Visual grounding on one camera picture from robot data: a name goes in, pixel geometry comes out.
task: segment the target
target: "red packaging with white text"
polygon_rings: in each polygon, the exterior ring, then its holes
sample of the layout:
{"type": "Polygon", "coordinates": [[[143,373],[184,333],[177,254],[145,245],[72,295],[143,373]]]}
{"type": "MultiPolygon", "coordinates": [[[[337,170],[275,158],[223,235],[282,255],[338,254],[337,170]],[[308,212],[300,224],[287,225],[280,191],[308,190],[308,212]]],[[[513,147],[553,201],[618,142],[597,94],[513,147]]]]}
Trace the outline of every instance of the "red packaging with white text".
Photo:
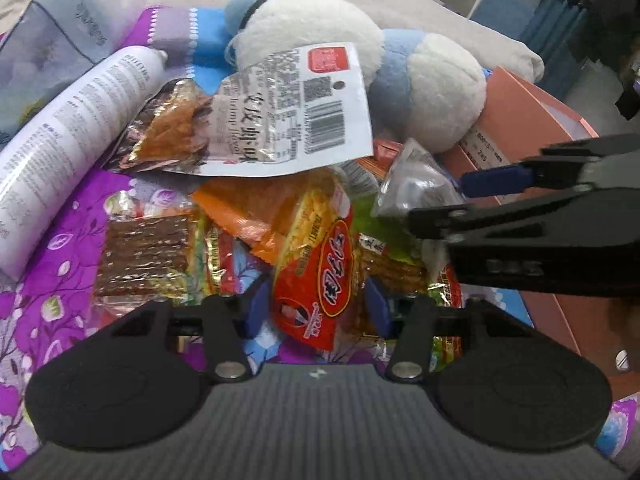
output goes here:
{"type": "Polygon", "coordinates": [[[321,175],[300,198],[276,267],[272,311],[283,332],[333,351],[355,322],[357,276],[350,200],[331,174],[321,175]]]}

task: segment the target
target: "white dotted border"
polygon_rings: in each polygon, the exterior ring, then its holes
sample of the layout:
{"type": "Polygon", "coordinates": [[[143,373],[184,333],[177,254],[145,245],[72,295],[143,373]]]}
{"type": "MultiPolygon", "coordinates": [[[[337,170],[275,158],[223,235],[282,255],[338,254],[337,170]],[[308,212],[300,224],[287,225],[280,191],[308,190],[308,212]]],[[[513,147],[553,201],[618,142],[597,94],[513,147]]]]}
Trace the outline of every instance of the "white dotted border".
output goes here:
{"type": "Polygon", "coordinates": [[[195,76],[195,69],[193,66],[193,53],[198,46],[198,9],[192,7],[189,9],[189,49],[187,51],[187,58],[185,59],[185,65],[187,70],[187,77],[195,76]]]}
{"type": "Polygon", "coordinates": [[[149,25],[149,37],[146,39],[146,44],[152,45],[154,42],[154,36],[156,35],[156,23],[158,22],[158,10],[151,11],[151,25],[149,25]]]}

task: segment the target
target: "stuffed toy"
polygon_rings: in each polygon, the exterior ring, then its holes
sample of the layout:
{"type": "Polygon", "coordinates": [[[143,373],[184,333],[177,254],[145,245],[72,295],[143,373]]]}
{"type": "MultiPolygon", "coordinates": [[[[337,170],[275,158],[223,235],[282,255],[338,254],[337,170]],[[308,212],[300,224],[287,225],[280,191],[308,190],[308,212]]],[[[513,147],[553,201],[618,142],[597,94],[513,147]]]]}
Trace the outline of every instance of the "stuffed toy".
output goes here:
{"type": "Polygon", "coordinates": [[[354,43],[377,137],[444,152],[484,107],[486,80],[468,51],[439,34],[381,30],[343,0],[231,0],[225,24],[238,70],[299,46],[354,43]]]}

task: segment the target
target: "white tube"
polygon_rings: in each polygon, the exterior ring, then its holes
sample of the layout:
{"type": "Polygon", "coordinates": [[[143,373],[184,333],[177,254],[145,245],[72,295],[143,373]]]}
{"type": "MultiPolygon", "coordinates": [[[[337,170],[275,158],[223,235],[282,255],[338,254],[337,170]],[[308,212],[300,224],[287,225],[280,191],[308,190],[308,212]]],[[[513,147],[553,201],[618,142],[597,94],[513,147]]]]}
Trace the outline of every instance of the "white tube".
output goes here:
{"type": "Polygon", "coordinates": [[[166,54],[128,46],[95,66],[0,152],[0,270],[20,279],[82,177],[164,83],[166,54]]]}

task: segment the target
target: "snack package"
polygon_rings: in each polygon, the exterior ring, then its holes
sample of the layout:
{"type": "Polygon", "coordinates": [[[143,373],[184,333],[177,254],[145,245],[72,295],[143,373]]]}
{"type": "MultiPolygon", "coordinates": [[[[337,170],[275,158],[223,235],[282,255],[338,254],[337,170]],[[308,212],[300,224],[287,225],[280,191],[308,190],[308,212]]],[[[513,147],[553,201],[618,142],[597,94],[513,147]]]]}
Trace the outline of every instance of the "snack package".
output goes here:
{"type": "Polygon", "coordinates": [[[420,245],[396,218],[374,218],[370,215],[375,195],[353,201],[351,232],[364,249],[388,256],[397,262],[423,266],[420,245]]]}
{"type": "Polygon", "coordinates": [[[389,171],[394,160],[396,160],[396,156],[398,156],[398,153],[401,151],[402,144],[400,142],[386,139],[376,139],[373,141],[373,159],[380,168],[384,169],[385,173],[389,171]]]}
{"type": "Polygon", "coordinates": [[[207,284],[204,296],[235,294],[239,285],[234,272],[234,239],[206,218],[200,221],[206,225],[206,264],[201,266],[205,275],[204,282],[207,284]]]}
{"type": "Polygon", "coordinates": [[[127,125],[106,168],[143,171],[197,164],[209,145],[202,123],[209,102],[193,79],[168,82],[127,125]]]}
{"type": "Polygon", "coordinates": [[[223,79],[212,96],[190,79],[174,81],[127,130],[121,170],[264,177],[372,153],[362,72],[349,43],[272,54],[223,79]]]}
{"type": "Polygon", "coordinates": [[[187,301],[196,225],[191,212],[110,221],[94,284],[97,303],[124,314],[161,296],[187,301]]]}
{"type": "Polygon", "coordinates": [[[380,186],[371,215],[404,218],[411,209],[462,203],[464,199],[431,153],[409,139],[380,186]]]}
{"type": "MultiPolygon", "coordinates": [[[[450,266],[445,267],[436,282],[429,285],[428,295],[437,305],[462,308],[460,284],[450,266]]],[[[458,336],[436,336],[433,338],[431,371],[438,372],[462,355],[462,338],[458,336]]]]}
{"type": "Polygon", "coordinates": [[[285,333],[332,351],[354,321],[351,202],[327,170],[213,178],[192,195],[212,220],[276,266],[272,311],[285,333]]]}

